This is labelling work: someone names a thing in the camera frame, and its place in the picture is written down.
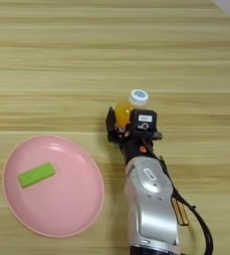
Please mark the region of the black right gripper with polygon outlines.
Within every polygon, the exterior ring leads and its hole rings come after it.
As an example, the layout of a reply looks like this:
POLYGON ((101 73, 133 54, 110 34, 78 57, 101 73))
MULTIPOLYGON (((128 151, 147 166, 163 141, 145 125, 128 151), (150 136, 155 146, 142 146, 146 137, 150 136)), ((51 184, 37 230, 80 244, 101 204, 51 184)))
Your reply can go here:
POLYGON ((106 118, 106 128, 108 133, 108 141, 115 143, 123 154, 125 163, 139 156, 155 158, 153 152, 153 142, 162 139, 162 134, 158 131, 147 135, 141 132, 134 135, 130 132, 130 124, 117 129, 115 126, 115 110, 109 108, 106 118))

